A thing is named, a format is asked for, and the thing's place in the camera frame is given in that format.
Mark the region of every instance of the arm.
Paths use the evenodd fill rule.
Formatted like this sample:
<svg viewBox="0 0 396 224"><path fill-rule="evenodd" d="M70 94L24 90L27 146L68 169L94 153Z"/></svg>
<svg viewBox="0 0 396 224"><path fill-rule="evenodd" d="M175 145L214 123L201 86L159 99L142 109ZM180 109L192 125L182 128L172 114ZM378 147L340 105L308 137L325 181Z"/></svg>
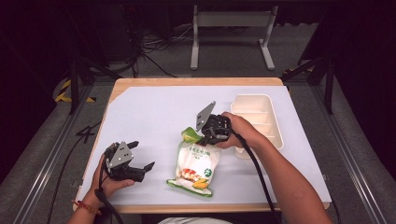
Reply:
<svg viewBox="0 0 396 224"><path fill-rule="evenodd" d="M262 162L279 207L289 223L332 223L311 184L264 135L239 116L227 112L223 116L231 120L233 130L246 139ZM218 143L217 146L241 147L241 144L232 135L227 142Z"/></svg>
<svg viewBox="0 0 396 224"><path fill-rule="evenodd" d="M84 196L82 199L82 202L87 204L90 208L92 209L98 209L101 206L101 202L96 198L95 195L95 189L99 188L99 176L100 172L102 172L101 167L102 167L102 161L104 159L104 156L102 156L101 160L99 161L98 166L96 167L96 170L93 174L92 178L92 184L90 189L88 190L87 194ZM125 179L121 181L115 181L110 178L107 178L106 172L103 173L103 191L106 195L107 198L111 197L113 193L118 190L118 189L123 189L129 186L132 186L134 184L134 181L131 179ZM95 213L91 213L85 208L78 207L76 211L73 213L73 216L70 217L68 220L68 224L89 224L93 223L95 220Z"/></svg>

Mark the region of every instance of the black cable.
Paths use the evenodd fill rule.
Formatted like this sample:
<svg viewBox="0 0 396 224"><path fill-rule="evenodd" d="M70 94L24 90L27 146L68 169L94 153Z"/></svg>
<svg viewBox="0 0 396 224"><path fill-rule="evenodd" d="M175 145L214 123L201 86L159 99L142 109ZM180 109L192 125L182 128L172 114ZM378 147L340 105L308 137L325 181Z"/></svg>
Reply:
<svg viewBox="0 0 396 224"><path fill-rule="evenodd" d="M92 52L90 45L88 44L88 41L86 38L84 38L84 35L81 33L81 31L78 29L78 24L76 23L76 21L74 20L73 16L70 14L69 9L66 7L65 11L67 13L67 17L69 18L69 20L73 23L74 29L78 34L78 37L82 40L82 42L84 42L85 47L87 49L87 51L90 53L91 58L98 63L99 60L96 58L95 54Z"/></svg>
<svg viewBox="0 0 396 224"><path fill-rule="evenodd" d="M340 216L340 212L338 211L337 204L335 204L335 200L332 197L332 195L330 195L330 198L332 199L332 205L334 206L335 214L337 215L338 224L341 224L341 216Z"/></svg>
<svg viewBox="0 0 396 224"><path fill-rule="evenodd" d="M254 156L253 152L251 151L250 147L248 146L248 143L247 143L247 141L245 140L245 138L242 137L239 133L236 133L233 129L231 129L231 132L232 132L233 135L235 135L235 137L239 140L239 142L242 144L242 146L244 147L244 149L247 151L247 154L249 155L249 157L250 157L251 160L253 161L254 166L256 167L257 173L259 174L259 179L260 179L260 181L262 182L262 188L264 189L265 197L267 198L267 202L268 202L269 205L270 205L271 212L272 212L272 214L274 215L274 219L276 220L276 222L280 224L281 222L280 222L280 220L277 218L274 205L273 205L273 203L272 203L270 194L269 194L269 192L268 192L268 188L267 188L267 186L265 185L265 180L264 180L264 177L263 177L263 175L262 175L262 169L260 168L260 165L259 165L259 163L257 162L256 157Z"/></svg>
<svg viewBox="0 0 396 224"><path fill-rule="evenodd" d="M125 24L128 27L128 37L132 47L130 64L134 77L137 77L138 70L135 69L137 66L137 58L142 54L142 48L140 43L143 39L143 29L141 15L138 8L131 5L120 5L121 15L124 18Z"/></svg>
<svg viewBox="0 0 396 224"><path fill-rule="evenodd" d="M168 72L166 72L165 70L163 70L157 63L154 62L154 60L152 60L147 54L143 53L144 57L147 57L150 61L152 61L155 65L157 65L158 68L160 68L166 75L168 75L169 77L176 77Z"/></svg>
<svg viewBox="0 0 396 224"><path fill-rule="evenodd" d="M188 34L192 29L192 26L189 27L187 30L183 31L181 33L181 35L175 35L171 37L171 41L165 41L162 38L158 37L154 40L151 40L151 38L148 38L148 41L143 41L143 43L141 44L141 48L142 49L148 49L148 51L144 51L144 53L151 53L154 50L158 50L158 51L163 51L169 47L171 47L172 45L179 43L185 39L188 39L187 37L184 37L184 35ZM154 47L147 47L147 45L153 44Z"/></svg>
<svg viewBox="0 0 396 224"><path fill-rule="evenodd" d="M235 35L241 35L247 29L248 29L247 27L223 27L223 28L220 28L220 30L222 30L222 31L230 32Z"/></svg>
<svg viewBox="0 0 396 224"><path fill-rule="evenodd" d="M52 209L53 209L53 205L54 205L54 203L55 203L56 195L57 195L57 193L58 193L58 188L59 188L59 186L60 186L60 184L61 184L62 175L64 174L64 168L66 167L66 164L67 164L67 162L69 161L69 158L70 158L72 152L75 150L77 144L82 140L82 138L86 137L86 136L91 132L91 130L94 129L96 126L98 126L100 123L101 123L101 122L97 122L97 123L94 124L92 127L88 126L87 132L85 132L85 134L83 134L83 135L77 140L77 142L72 146L72 148L70 149L69 153L67 154L67 157L66 157L66 159L64 160L64 165L62 166L61 173L60 173L59 176L58 176L58 181L57 181L57 183L56 183L55 192L54 192L54 194L53 194L52 201L51 201L51 204L50 204L49 214L48 214L48 218L47 218L47 223L48 223L48 224L50 224L50 219L51 219L51 216L52 216Z"/></svg>
<svg viewBox="0 0 396 224"><path fill-rule="evenodd" d="M109 69L109 71L111 71L111 72L113 72L113 73L116 73L116 74L119 74L119 73L122 73L122 72L125 72L125 71L127 71L129 68L131 68L132 67L132 65L133 65L133 62L131 61L131 60L128 60L129 62L127 63L127 64L125 64L123 67L120 67L120 68L115 68L115 69ZM90 70L95 76L99 76L99 77L104 77L104 76L106 76L106 74L105 73L103 73L103 72L101 72L101 71L92 71L92 70Z"/></svg>
<svg viewBox="0 0 396 224"><path fill-rule="evenodd" d="M134 77L137 77L137 75L139 74L139 66L137 65L137 60L132 64L131 68Z"/></svg>
<svg viewBox="0 0 396 224"><path fill-rule="evenodd" d="M101 173L99 175L99 186L98 189L95 190L95 195L101 201L109 210L110 212L116 217L117 221L120 224L123 224L122 219L120 217L120 214L117 212L117 210L111 205L111 203L108 201L105 193L103 192L103 182L106 179L103 179L103 171L106 169L106 159L108 156L108 152L105 152L105 157L102 160L102 165L101 165Z"/></svg>

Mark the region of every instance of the hand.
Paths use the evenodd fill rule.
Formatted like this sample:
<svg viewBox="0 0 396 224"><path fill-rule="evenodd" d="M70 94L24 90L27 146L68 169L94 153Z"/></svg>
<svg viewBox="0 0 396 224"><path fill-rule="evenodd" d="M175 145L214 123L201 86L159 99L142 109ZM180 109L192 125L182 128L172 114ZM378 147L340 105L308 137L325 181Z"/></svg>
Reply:
<svg viewBox="0 0 396 224"><path fill-rule="evenodd" d="M229 112L224 112L221 114L224 117L227 117L231 121L231 126L236 133L239 133L245 140L247 144L251 147L255 147L256 139L263 137L261 133L259 133L247 120L244 118L234 115ZM226 142L219 142L216 144L217 147L228 148L228 147L242 147L239 140L235 137L235 135L231 135L230 138Z"/></svg>
<svg viewBox="0 0 396 224"><path fill-rule="evenodd" d="M100 173L102 172L102 162L104 159L105 156L102 155L99 164L96 167L95 173L93 174L90 191L91 190L94 191L95 189L99 188L99 178L100 178ZM107 198L111 197L111 195L113 195L114 192L119 189L124 189L134 185L134 181L131 179L124 179L121 181L113 180L107 176L106 171L103 171L102 179L103 179L102 182L103 192Z"/></svg>

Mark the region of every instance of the white plastic tray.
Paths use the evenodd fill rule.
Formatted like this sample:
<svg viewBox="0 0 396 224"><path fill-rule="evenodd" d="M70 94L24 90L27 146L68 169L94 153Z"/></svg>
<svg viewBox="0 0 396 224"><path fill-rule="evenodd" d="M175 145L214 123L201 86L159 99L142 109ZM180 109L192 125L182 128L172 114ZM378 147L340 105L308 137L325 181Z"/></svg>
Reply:
<svg viewBox="0 0 396 224"><path fill-rule="evenodd" d="M238 94L231 104L231 111L249 121L257 131L264 134L277 148L283 147L282 135L277 125L276 115L268 95ZM243 148L236 148L238 158L249 159Z"/></svg>

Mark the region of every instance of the wrist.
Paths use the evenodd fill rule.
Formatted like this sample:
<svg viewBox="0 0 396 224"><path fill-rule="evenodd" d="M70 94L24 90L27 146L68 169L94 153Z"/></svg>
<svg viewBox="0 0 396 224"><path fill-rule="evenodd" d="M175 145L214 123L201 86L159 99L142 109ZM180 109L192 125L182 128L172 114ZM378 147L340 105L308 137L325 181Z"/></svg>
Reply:
<svg viewBox="0 0 396 224"><path fill-rule="evenodd" d="M102 202L96 197L94 190L89 190L82 201L94 209L99 208L102 204Z"/></svg>

